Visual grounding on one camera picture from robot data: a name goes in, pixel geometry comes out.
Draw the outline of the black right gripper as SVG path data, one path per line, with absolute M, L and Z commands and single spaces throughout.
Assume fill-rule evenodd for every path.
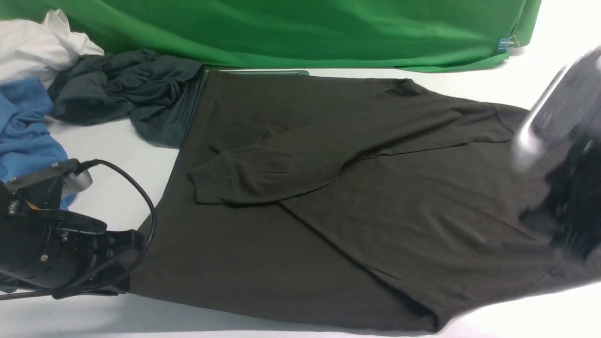
M 546 177 L 543 203 L 520 215 L 526 227 L 550 236 L 550 245 L 586 261 L 601 241 L 600 139 L 581 136 Z

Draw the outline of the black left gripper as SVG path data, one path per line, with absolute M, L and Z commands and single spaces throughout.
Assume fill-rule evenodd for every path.
M 1 299 L 78 295 L 113 297 L 129 290 L 124 256 L 142 253 L 144 236 L 109 231 L 94 218 L 61 210 L 53 183 L 11 192 L 1 184 Z

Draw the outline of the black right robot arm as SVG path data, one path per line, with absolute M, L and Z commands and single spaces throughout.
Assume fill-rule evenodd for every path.
M 600 55 L 600 47 L 593 47 L 558 71 L 516 131 L 511 149 L 513 169 L 527 172 L 571 142 L 565 160 L 546 177 L 547 197 L 520 219 L 582 261 L 600 246 Z

